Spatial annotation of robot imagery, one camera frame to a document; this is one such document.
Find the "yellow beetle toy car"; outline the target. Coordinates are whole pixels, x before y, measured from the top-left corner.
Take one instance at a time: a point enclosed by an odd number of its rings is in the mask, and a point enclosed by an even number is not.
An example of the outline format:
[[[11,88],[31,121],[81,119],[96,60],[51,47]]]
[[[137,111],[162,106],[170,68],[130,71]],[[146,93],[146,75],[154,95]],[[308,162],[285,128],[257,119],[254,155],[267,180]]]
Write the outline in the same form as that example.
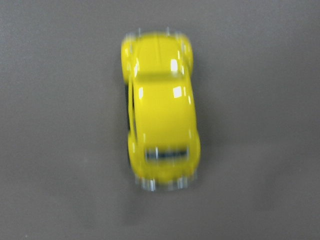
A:
[[[144,190],[185,189],[197,176],[193,63],[191,42],[181,32],[130,33],[121,43],[128,159]]]

